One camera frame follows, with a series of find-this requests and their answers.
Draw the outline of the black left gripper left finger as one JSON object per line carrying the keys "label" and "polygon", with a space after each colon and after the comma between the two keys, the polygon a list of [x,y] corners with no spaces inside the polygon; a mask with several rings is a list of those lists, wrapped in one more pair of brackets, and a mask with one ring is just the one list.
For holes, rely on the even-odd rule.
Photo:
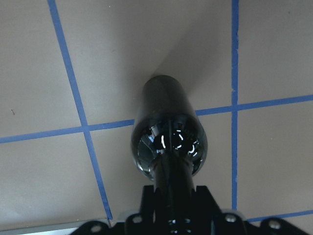
{"label": "black left gripper left finger", "polygon": [[155,235],[156,209],[155,209],[155,190],[153,185],[143,187],[139,213],[142,219],[140,223],[143,227],[143,235]]}

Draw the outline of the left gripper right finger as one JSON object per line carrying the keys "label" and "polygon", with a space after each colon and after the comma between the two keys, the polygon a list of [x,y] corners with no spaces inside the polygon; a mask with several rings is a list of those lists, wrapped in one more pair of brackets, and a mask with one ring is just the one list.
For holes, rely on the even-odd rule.
{"label": "left gripper right finger", "polygon": [[207,186],[196,186],[193,193],[193,212],[197,220],[211,220],[222,213]]}

